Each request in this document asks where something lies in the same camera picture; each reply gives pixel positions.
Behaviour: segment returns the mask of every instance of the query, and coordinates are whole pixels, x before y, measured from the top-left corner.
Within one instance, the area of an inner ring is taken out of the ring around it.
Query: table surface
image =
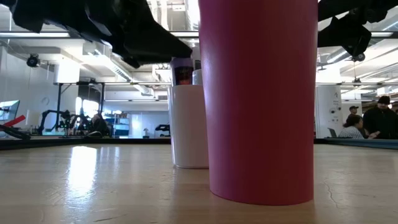
[[[0,152],[0,223],[398,223],[398,151],[316,145],[315,200],[268,207],[209,191],[168,145]]]

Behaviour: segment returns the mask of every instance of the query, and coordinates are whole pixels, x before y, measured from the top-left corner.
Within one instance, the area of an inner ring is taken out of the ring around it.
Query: ceiling
[[[148,4],[152,9],[152,14],[155,20],[161,24],[164,28],[169,30],[197,30],[198,23],[198,0],[147,0]],[[24,31],[22,28],[16,26],[13,21],[10,21],[10,12],[8,8],[0,6],[0,31]],[[329,20],[325,20],[318,23],[318,30],[322,30],[330,23]],[[385,20],[375,24],[365,25],[371,31],[398,31],[398,8],[393,8],[389,11]],[[43,31],[62,31],[60,28],[55,26],[44,25]],[[2,45],[7,45],[6,40],[0,40]],[[187,45],[191,47],[197,47],[198,40],[184,40]],[[114,82],[117,80],[116,74],[104,66],[104,63],[98,60],[92,55],[88,55],[83,50],[84,40],[73,40],[73,39],[53,39],[53,40],[42,40],[42,39],[13,39],[10,40],[8,47],[15,51],[21,57],[27,57],[30,50],[39,50],[39,48],[57,48],[61,49],[62,54],[57,57],[70,57],[73,60],[81,64],[83,72],[81,76],[93,77],[97,80],[106,80],[107,82]],[[366,59],[363,62],[353,63],[352,61],[336,60],[333,63],[324,65],[322,71],[318,73],[325,73],[330,70],[340,71],[341,81],[352,82],[355,77],[359,77],[362,82],[383,82],[383,81],[395,81],[397,78],[398,82],[398,40],[382,40],[374,42],[372,46],[365,52]],[[334,55],[339,55],[340,52],[344,53],[341,47],[325,47],[318,49],[318,62],[324,62],[330,60]],[[51,61],[51,55],[47,54],[48,61]],[[112,60],[120,66],[120,68],[128,73],[131,77],[142,82],[157,82],[164,81],[162,77],[157,73],[156,69],[152,65],[146,65],[136,70],[129,65],[125,64],[122,60],[117,57],[111,57]],[[363,93],[365,90],[375,90],[376,86],[362,87]],[[112,91],[133,91],[134,87],[131,86],[112,86],[109,88]],[[344,91],[352,90],[353,87],[343,87]],[[155,89],[155,91],[164,91],[164,89]]]

